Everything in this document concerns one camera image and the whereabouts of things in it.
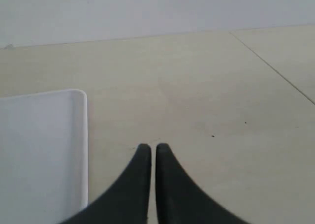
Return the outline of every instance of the white plastic tray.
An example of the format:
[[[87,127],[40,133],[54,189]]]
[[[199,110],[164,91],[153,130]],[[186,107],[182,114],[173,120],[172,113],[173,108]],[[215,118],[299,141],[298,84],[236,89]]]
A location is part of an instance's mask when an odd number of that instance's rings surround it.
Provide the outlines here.
[[[0,98],[0,223],[56,224],[87,203],[86,94]]]

